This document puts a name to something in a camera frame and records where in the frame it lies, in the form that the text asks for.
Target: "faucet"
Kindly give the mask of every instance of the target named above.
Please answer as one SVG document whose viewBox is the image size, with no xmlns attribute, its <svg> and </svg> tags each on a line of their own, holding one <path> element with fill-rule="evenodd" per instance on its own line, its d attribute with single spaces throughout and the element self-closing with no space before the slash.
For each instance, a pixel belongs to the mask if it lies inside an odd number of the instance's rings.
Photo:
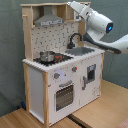
<svg viewBox="0 0 128 128">
<path fill-rule="evenodd" d="M 70 37 L 70 43 L 69 43 L 68 46 L 67 46 L 68 49 L 72 49 L 73 47 L 75 47 L 75 44 L 73 44 L 73 42 L 72 42 L 72 39 L 73 39 L 73 37 L 74 37 L 75 35 L 80 36 L 80 41 L 83 40 L 83 39 L 82 39 L 82 35 L 81 35 L 80 33 L 74 33 L 74 34 Z"/>
</svg>

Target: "oven handle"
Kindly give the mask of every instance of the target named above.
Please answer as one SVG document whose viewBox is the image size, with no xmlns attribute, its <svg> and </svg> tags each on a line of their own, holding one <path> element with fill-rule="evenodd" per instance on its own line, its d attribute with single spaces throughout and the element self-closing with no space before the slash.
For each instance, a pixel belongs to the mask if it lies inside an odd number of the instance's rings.
<svg viewBox="0 0 128 128">
<path fill-rule="evenodd" d="M 85 78 L 85 76 L 83 76 L 83 80 L 84 80 L 84 87 L 82 87 L 82 90 L 85 90 L 87 84 L 87 79 Z"/>
<path fill-rule="evenodd" d="M 66 84 L 61 84 L 59 87 L 66 87 L 72 83 L 72 80 L 68 81 Z"/>
</svg>

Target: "white robotic arm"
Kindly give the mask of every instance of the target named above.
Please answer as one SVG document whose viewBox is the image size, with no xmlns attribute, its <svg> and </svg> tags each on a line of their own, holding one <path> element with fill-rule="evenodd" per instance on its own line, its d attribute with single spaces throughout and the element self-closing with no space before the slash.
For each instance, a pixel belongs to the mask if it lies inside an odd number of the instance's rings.
<svg viewBox="0 0 128 128">
<path fill-rule="evenodd" d="M 84 34 L 83 41 L 98 46 L 101 49 L 112 51 L 116 54 L 128 54 L 128 35 L 120 38 L 113 43 L 106 43 L 100 39 L 113 28 L 113 22 L 106 16 L 99 14 L 87 5 L 78 2 L 67 3 L 82 18 L 83 22 L 87 22 L 91 28 Z"/>
</svg>

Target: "burner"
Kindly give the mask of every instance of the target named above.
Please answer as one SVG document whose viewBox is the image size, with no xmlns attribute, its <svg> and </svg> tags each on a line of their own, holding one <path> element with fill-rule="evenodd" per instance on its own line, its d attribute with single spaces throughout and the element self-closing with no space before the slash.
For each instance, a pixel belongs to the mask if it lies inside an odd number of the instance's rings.
<svg viewBox="0 0 128 128">
<path fill-rule="evenodd" d="M 54 64 L 58 64 L 58 63 L 67 61 L 69 59 L 73 59 L 73 57 L 70 57 L 70 56 L 67 56 L 67 55 L 63 55 L 63 54 L 60 54 L 60 55 L 62 56 L 61 60 L 55 60 L 55 61 L 51 61 L 51 62 L 43 62 L 43 61 L 41 61 L 40 58 L 36 58 L 36 59 L 34 59 L 34 62 L 40 63 L 40 64 L 48 67 L 48 66 L 52 66 Z"/>
</svg>

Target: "table surface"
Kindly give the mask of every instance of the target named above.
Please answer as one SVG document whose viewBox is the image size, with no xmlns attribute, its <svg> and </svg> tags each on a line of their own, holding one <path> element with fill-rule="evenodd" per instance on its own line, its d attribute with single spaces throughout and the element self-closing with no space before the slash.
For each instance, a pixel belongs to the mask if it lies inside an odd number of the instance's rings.
<svg viewBox="0 0 128 128">
<path fill-rule="evenodd" d="M 0 118 L 0 128 L 44 128 L 37 119 L 23 109 Z M 50 128 L 81 128 L 69 118 L 64 118 Z"/>
<path fill-rule="evenodd" d="M 115 128 L 128 118 L 128 89 L 102 80 L 100 98 L 71 117 L 87 128 Z"/>
</svg>

